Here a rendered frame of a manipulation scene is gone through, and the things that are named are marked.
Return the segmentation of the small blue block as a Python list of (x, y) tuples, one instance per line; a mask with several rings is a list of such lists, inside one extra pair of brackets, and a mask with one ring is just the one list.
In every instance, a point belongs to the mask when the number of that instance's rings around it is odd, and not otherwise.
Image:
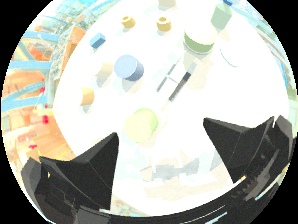
[(102, 43), (105, 43), (105, 40), (105, 36), (102, 35), (101, 32), (98, 32), (96, 36), (93, 36), (92, 39), (89, 40), (90, 47), (97, 49)]

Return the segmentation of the pale grey cylinder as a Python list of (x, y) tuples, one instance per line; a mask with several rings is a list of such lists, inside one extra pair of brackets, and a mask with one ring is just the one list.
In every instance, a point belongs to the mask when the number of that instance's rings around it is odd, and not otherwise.
[(92, 143), (88, 143), (88, 149), (92, 148), (93, 145), (96, 145), (96, 143), (98, 143), (98, 141), (101, 141), (101, 140), (104, 140), (104, 137), (100, 137), (100, 139), (98, 139), (98, 137), (97, 137), (97, 139), (92, 141)]

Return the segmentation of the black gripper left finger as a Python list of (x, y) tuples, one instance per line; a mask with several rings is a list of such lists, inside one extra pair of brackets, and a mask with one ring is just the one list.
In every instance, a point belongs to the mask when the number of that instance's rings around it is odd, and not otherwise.
[(100, 209), (110, 210), (114, 172), (120, 151), (118, 143), (120, 137), (113, 132), (73, 160), (48, 159), (44, 156), (40, 156), (39, 160), (49, 175), (67, 181)]

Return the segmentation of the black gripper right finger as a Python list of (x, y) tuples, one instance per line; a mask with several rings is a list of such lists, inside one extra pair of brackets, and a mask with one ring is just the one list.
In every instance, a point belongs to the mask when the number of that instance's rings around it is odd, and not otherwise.
[(246, 168), (261, 147), (263, 137), (273, 127), (274, 116), (257, 127), (243, 127), (217, 119), (204, 117), (202, 127), (217, 149), (233, 184), (245, 177)]

